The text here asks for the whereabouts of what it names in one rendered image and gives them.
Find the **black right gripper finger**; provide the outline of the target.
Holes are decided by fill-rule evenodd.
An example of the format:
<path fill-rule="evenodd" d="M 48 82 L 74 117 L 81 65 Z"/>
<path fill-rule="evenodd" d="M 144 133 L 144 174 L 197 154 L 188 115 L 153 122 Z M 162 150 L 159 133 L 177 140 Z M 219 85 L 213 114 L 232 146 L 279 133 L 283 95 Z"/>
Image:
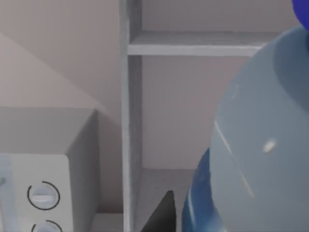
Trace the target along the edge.
<path fill-rule="evenodd" d="M 140 232 L 176 232 L 176 207 L 172 190 L 166 192 Z"/>

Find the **clear bottle with blue label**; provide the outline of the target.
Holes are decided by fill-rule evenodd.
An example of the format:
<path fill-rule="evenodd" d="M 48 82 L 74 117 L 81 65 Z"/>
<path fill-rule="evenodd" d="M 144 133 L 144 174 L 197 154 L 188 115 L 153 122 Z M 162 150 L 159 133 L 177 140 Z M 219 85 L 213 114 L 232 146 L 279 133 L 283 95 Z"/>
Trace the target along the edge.
<path fill-rule="evenodd" d="M 309 0 L 228 84 L 181 232 L 309 232 Z"/>

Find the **grey open shelf unit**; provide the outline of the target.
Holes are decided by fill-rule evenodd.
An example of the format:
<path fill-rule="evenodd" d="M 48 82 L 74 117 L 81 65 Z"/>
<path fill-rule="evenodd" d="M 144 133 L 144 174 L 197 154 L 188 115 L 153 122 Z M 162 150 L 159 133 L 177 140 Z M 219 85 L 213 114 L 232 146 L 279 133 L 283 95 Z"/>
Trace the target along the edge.
<path fill-rule="evenodd" d="M 124 232 L 135 232 L 142 177 L 142 57 L 249 57 L 276 31 L 146 31 L 142 0 L 119 0 Z"/>

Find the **microwave oven knob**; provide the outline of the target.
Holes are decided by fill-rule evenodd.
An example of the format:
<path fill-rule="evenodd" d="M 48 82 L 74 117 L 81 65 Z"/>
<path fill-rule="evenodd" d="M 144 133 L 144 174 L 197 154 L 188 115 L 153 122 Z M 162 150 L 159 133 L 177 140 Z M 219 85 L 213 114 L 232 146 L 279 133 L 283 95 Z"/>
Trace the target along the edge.
<path fill-rule="evenodd" d="M 36 209 L 48 211 L 59 204 L 60 193 L 54 184 L 41 181 L 28 187 L 27 198 L 29 203 Z"/>
<path fill-rule="evenodd" d="M 62 228 L 54 221 L 46 220 L 34 224 L 30 232 L 63 232 Z"/>

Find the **pale microwave oven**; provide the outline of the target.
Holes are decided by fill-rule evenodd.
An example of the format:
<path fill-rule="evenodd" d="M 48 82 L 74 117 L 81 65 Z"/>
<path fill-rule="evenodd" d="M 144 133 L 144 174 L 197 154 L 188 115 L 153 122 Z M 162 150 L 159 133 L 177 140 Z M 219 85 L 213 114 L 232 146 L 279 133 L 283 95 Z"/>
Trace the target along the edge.
<path fill-rule="evenodd" d="M 52 210 L 28 201 L 28 187 L 41 181 L 59 190 Z M 90 232 L 99 200 L 96 110 L 0 107 L 0 232 L 30 232 L 46 220 Z"/>

